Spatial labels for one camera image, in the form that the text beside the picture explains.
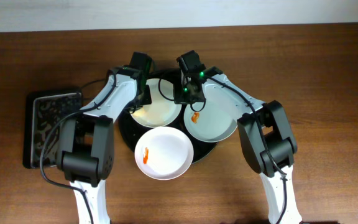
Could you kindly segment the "white plate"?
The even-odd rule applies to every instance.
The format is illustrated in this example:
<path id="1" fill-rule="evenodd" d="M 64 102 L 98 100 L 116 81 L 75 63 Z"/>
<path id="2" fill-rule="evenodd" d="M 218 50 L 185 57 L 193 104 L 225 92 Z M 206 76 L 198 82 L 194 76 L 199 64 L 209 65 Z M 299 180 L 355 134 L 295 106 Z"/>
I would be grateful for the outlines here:
<path id="1" fill-rule="evenodd" d="M 156 180 L 172 180 L 184 174 L 193 162 L 189 137 L 172 127 L 153 128 L 138 140 L 134 158 L 138 168 Z"/>
<path id="2" fill-rule="evenodd" d="M 178 117 L 181 111 L 181 105 L 175 104 L 173 101 L 165 99 L 173 98 L 173 84 L 167 80 L 159 78 L 151 78 L 147 80 L 147 85 L 150 88 L 150 95 L 152 103 L 144 105 L 141 109 L 131 114 L 132 118 L 139 124 L 148 127 L 156 128 L 166 126 Z"/>
<path id="3" fill-rule="evenodd" d="M 239 112 L 226 88 L 207 84 L 203 93 L 206 102 L 188 105 L 183 120 L 188 132 L 203 142 L 218 142 L 228 138 L 237 128 Z"/>

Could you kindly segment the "white plate bottom front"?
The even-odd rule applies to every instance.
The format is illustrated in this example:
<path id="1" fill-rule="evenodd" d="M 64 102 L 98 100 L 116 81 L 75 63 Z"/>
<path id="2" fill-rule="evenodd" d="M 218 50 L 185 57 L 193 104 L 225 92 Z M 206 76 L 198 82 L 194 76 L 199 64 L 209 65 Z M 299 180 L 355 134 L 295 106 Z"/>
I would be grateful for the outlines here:
<path id="1" fill-rule="evenodd" d="M 189 137 L 172 127 L 153 128 L 138 140 L 134 158 L 138 168 L 156 180 L 172 180 L 184 174 L 193 162 Z"/>

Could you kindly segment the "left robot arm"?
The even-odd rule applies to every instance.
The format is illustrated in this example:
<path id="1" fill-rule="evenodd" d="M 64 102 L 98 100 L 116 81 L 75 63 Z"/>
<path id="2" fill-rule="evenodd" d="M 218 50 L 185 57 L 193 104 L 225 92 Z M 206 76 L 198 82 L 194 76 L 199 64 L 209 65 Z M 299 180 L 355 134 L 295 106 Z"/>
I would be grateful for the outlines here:
<path id="1" fill-rule="evenodd" d="M 121 112 L 151 102 L 146 85 L 152 59 L 134 52 L 129 64 L 109 69 L 104 87 L 59 125 L 56 164 L 74 191 L 80 223 L 110 223 L 106 179 L 114 162 L 114 123 Z"/>

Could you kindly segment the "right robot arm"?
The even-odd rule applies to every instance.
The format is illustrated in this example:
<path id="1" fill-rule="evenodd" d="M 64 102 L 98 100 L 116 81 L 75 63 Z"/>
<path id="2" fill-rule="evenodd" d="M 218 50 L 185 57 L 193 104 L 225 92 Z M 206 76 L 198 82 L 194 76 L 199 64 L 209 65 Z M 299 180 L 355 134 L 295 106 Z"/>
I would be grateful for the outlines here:
<path id="1" fill-rule="evenodd" d="M 270 223 L 302 223 L 293 190 L 297 143 L 283 106 L 266 103 L 235 86 L 222 70 L 206 68 L 191 50 L 177 58 L 181 76 L 173 86 L 174 102 L 216 103 L 237 123 L 243 156 L 259 174 Z"/>

